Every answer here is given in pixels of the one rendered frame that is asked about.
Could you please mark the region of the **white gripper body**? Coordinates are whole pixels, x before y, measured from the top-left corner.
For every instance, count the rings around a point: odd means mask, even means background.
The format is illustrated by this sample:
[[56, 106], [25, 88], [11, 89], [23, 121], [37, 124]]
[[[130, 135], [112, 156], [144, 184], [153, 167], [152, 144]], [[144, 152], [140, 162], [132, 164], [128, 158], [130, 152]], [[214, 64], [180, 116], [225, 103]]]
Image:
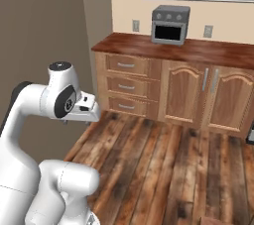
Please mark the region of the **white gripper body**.
[[76, 103], [63, 119], [66, 121], [98, 122], [100, 117], [101, 111], [99, 105], [97, 102], [94, 102], [91, 106]]

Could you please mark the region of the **dark appliance edge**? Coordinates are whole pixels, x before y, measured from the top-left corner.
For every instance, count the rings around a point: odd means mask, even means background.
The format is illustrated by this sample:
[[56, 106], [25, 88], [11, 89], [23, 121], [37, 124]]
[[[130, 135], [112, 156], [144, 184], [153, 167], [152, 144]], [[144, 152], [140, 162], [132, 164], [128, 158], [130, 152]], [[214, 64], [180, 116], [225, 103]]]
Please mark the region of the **dark appliance edge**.
[[254, 129], [251, 129], [247, 138], [246, 143], [249, 145], [254, 145]]

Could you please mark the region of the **wooden cupboard run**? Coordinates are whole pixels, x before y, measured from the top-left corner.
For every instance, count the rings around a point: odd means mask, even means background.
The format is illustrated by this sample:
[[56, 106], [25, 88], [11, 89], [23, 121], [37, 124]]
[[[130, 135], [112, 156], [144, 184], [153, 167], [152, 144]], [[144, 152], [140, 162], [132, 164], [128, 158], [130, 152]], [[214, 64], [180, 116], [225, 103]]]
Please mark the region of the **wooden cupboard run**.
[[95, 54], [104, 110], [244, 138], [254, 121], [254, 70]]

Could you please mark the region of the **grey toaster oven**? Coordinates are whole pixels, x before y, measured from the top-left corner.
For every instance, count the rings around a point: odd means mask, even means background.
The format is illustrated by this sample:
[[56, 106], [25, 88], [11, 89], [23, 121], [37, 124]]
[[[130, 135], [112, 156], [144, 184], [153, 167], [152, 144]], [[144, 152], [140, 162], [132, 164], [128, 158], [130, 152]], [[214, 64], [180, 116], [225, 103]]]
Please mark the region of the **grey toaster oven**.
[[189, 6], [160, 5], [152, 12], [152, 42], [182, 46], [185, 43], [191, 8]]

